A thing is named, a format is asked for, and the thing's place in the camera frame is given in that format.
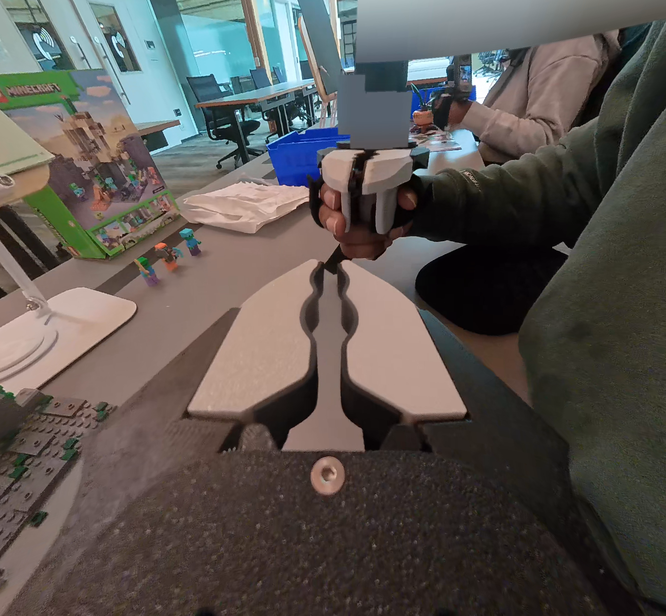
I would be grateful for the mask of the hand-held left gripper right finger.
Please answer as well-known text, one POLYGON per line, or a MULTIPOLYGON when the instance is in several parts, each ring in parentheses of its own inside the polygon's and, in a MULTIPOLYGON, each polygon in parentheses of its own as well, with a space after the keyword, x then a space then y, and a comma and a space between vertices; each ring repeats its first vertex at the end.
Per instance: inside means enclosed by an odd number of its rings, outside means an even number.
POLYGON ((396 426, 462 421, 468 409, 420 310, 397 288, 351 261, 338 266, 342 326, 340 397, 366 447, 396 426))

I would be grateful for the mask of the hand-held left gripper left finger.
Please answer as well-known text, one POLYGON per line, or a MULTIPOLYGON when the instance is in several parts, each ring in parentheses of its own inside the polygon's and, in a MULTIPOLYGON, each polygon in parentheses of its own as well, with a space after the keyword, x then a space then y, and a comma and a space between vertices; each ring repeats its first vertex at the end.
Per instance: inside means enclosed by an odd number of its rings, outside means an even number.
POLYGON ((266 427, 278 447, 318 402, 319 262, 274 279, 240 307, 188 404, 193 418, 266 427))

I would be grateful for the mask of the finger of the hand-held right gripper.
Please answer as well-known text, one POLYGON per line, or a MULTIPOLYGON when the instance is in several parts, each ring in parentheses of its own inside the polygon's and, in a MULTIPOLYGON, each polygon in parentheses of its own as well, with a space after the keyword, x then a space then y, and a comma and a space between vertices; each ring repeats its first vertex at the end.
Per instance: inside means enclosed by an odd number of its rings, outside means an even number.
POLYGON ((379 235, 392 229, 398 188, 412 177, 408 151, 378 151, 365 162, 362 179, 362 220, 379 235))
POLYGON ((321 162, 321 177, 325 186, 340 195, 340 212, 349 232, 360 221, 360 206, 364 180, 363 152, 330 152, 321 162))

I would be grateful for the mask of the grey desk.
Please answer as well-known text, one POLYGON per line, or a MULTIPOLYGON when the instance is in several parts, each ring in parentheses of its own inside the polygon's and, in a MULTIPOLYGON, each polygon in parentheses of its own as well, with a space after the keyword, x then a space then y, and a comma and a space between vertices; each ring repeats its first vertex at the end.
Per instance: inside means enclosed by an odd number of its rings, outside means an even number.
MULTIPOLYGON (((208 329, 229 308, 240 306, 259 288, 299 264, 325 261, 337 242, 313 223, 306 205, 255 235, 209 226, 198 227, 203 254, 185 257, 174 273, 155 269, 161 283, 147 287, 138 276, 132 249, 110 261, 72 260, 37 279, 47 297, 77 287, 100 288, 137 304, 128 323, 79 361, 47 383, 43 391, 54 397, 85 398, 120 406, 182 350, 208 329)), ((378 261, 360 266, 400 290, 424 309, 415 295, 414 280, 432 259, 459 247, 457 243, 432 243, 422 238, 401 238, 378 261)), ((340 405, 340 300, 336 277, 324 275, 320 324, 314 333, 318 346, 318 404, 312 415, 289 434, 288 450, 362 449, 362 434, 343 414, 340 405)), ((486 337, 451 328, 468 350, 529 402, 525 369, 518 351, 518 336, 486 337)), ((7 582, 1 588, 1 614, 8 612, 15 595, 27 583, 54 544, 79 488, 84 457, 46 502, 49 512, 38 528, 21 532, 3 557, 7 582)))

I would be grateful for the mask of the person's right hand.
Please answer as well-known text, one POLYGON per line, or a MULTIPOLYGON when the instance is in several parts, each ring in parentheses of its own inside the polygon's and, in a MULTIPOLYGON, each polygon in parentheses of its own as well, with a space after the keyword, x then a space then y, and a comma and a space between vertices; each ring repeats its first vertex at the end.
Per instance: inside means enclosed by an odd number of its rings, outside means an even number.
POLYGON ((323 183, 319 197, 321 204, 318 207, 318 220, 335 237, 342 254, 348 259, 377 260, 396 239, 407 236, 412 228, 410 221, 393 228, 386 235, 372 233, 363 225, 347 229, 340 192, 323 183))

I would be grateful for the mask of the blue plastic bin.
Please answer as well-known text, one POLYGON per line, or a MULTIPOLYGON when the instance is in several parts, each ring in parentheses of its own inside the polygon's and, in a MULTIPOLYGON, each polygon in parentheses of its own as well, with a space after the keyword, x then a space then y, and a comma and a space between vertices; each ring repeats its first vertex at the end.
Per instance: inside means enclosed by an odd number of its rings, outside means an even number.
POLYGON ((336 148, 339 141, 349 140, 349 135, 340 133, 337 127, 333 127, 290 132, 269 143, 268 154, 278 184, 306 187, 308 177, 316 179, 321 174, 317 152, 330 147, 336 148))

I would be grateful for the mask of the white paper bag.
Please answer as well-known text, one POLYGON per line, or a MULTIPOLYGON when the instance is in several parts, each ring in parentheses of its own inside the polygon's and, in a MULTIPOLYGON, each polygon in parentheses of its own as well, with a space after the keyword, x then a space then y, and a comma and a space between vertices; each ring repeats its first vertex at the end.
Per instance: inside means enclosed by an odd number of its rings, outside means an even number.
POLYGON ((264 226, 307 204, 307 187, 265 185, 250 181, 202 193, 179 202, 190 223, 254 235, 264 226))

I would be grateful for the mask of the wooden office table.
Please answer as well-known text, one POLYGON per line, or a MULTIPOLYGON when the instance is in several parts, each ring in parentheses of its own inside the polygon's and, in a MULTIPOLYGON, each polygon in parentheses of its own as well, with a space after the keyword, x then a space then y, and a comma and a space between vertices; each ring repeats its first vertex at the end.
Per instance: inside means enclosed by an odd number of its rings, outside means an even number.
POLYGON ((268 109, 271 109, 276 107, 279 104, 279 101, 290 102, 294 100, 296 92, 309 88, 313 88, 314 91, 317 90, 313 79, 307 79, 304 81, 287 81, 266 88, 255 89, 240 94, 232 94, 226 97, 212 99, 207 102, 199 102, 195 104, 195 107, 198 109, 212 109, 213 107, 242 107, 246 105, 266 104, 268 109))

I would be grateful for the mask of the black mesh wrist rest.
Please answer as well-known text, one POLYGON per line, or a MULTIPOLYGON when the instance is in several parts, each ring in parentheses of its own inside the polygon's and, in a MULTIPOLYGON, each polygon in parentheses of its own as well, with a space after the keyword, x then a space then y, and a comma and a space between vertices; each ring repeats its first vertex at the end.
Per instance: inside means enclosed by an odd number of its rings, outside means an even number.
POLYGON ((464 245, 426 264, 415 291, 461 329, 510 335, 566 260, 550 246, 464 245))

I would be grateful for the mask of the black mesh office chair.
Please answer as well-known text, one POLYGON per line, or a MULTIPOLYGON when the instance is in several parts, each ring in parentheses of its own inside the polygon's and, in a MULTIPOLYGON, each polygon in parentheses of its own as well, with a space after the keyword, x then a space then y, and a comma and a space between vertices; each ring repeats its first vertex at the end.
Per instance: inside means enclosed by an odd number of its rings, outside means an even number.
MULTIPOLYGON (((231 92, 223 92, 213 74, 208 76, 187 77, 187 82, 195 95, 198 104, 209 103, 218 99, 231 96, 231 92)), ((259 156, 265 152, 264 148, 252 148, 248 142, 248 136, 260 127, 255 120, 245 120, 244 108, 240 109, 241 118, 237 118, 236 107, 232 105, 213 105, 201 107, 206 124, 206 132, 212 141, 225 140, 237 145, 237 148, 219 159, 216 163, 218 170, 222 169, 222 163, 229 158, 234 158, 234 168, 241 163, 247 163, 250 156, 259 156)))

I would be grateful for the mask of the orange toy figure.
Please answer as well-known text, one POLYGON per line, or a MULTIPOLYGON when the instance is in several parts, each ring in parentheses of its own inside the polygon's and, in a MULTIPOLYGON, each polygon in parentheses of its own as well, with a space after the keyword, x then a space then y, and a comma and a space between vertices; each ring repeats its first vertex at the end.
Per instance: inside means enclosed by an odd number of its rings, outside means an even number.
POLYGON ((168 246, 166 243, 157 243, 154 246, 155 254, 164 263, 166 270, 174 272, 179 267, 179 259, 182 258, 182 251, 174 246, 168 246))

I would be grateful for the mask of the white flat pad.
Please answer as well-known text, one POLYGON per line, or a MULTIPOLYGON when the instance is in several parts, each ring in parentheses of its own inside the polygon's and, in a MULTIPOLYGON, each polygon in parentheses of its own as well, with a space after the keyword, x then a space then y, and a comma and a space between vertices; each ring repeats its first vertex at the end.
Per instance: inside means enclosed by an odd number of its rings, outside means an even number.
POLYGON ((90 288, 52 297, 1 325, 1 386, 14 394, 40 388, 130 321, 135 302, 90 288))

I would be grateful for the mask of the person's green hoodie torso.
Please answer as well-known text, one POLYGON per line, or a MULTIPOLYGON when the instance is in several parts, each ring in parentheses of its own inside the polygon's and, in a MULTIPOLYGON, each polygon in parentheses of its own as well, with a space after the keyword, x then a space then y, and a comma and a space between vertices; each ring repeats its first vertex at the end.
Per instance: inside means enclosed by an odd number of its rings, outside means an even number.
POLYGON ((580 229, 521 332, 537 412, 570 446, 593 537, 651 614, 665 612, 665 21, 599 117, 534 163, 580 229))

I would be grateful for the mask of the grey toy baseplate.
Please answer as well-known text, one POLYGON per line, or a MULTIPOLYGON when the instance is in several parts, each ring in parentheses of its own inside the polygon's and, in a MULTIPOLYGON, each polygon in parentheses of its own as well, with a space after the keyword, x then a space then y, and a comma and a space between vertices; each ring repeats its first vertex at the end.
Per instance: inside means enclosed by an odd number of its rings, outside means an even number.
POLYGON ((116 409, 107 402, 46 395, 29 416, 1 454, 1 555, 25 527, 43 523, 43 505, 78 460, 83 440, 116 409))

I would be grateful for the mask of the toy set cardboard box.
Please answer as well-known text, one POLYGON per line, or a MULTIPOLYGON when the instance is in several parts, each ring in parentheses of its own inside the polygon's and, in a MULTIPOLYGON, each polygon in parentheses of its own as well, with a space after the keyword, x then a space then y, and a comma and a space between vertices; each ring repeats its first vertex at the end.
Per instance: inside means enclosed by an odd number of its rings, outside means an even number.
POLYGON ((72 257, 110 259, 179 216, 105 70, 2 74, 1 110, 54 156, 25 202, 72 257))

